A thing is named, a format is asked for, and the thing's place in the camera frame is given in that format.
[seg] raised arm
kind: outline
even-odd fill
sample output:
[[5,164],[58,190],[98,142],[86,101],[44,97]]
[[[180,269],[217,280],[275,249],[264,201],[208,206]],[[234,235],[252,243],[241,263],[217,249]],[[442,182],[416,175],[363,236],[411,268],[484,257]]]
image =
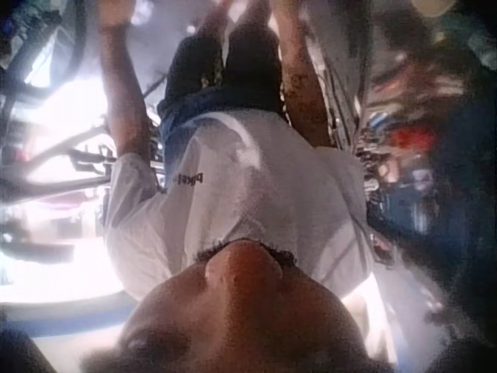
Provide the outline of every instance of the raised arm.
[[328,114],[299,20],[301,0],[272,0],[280,29],[283,94],[294,129],[312,146],[331,146]]
[[126,47],[135,0],[97,0],[100,54],[107,95],[107,119],[117,154],[150,161],[147,110]]

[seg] white t-shirt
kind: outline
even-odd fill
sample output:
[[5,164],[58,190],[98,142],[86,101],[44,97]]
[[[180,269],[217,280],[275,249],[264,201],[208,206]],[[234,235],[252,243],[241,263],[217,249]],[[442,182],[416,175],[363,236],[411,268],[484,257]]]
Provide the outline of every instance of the white t-shirt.
[[167,192],[137,155],[113,169],[106,246],[142,299],[219,242],[247,237],[291,251],[340,298],[370,275],[363,172],[351,155],[312,148],[277,114],[209,113]]

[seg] person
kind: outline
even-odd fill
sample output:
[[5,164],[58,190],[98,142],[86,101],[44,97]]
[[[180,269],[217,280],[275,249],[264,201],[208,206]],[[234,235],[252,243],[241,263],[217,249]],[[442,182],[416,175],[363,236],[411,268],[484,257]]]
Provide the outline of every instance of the person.
[[[206,88],[232,2],[221,1],[173,59],[158,106],[162,189],[126,49],[134,3],[99,0],[119,156],[105,241],[140,303],[117,347],[94,353],[83,368],[390,371],[365,348],[362,332],[374,319],[360,329],[340,301],[371,284],[362,171],[330,147],[300,1],[251,1],[229,36],[222,85]],[[279,39],[267,26],[272,13]],[[366,288],[367,298],[374,289]]]

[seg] nose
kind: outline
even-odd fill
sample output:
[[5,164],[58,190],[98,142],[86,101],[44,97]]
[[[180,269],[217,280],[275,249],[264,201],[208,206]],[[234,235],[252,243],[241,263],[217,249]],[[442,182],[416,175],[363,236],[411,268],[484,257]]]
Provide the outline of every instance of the nose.
[[268,302],[283,278],[281,266],[257,242],[240,240],[226,246],[206,266],[207,285],[245,309]]

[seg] bicycle frame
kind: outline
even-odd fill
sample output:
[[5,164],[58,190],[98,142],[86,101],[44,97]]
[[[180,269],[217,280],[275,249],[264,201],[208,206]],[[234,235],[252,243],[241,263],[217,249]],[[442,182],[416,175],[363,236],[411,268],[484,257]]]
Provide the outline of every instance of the bicycle frame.
[[[80,190],[106,186],[110,182],[110,174],[83,180],[70,180],[60,183],[30,183],[26,177],[49,159],[57,155],[74,154],[74,147],[101,134],[106,134],[105,126],[94,127],[86,132],[77,134],[63,142],[47,149],[27,162],[16,162],[9,166],[0,167],[0,203],[8,207],[29,200],[51,197],[58,194],[71,193]],[[103,163],[112,165],[116,159],[103,155],[79,152],[95,159],[88,163]],[[164,166],[160,162],[151,162],[151,167],[160,172]]]

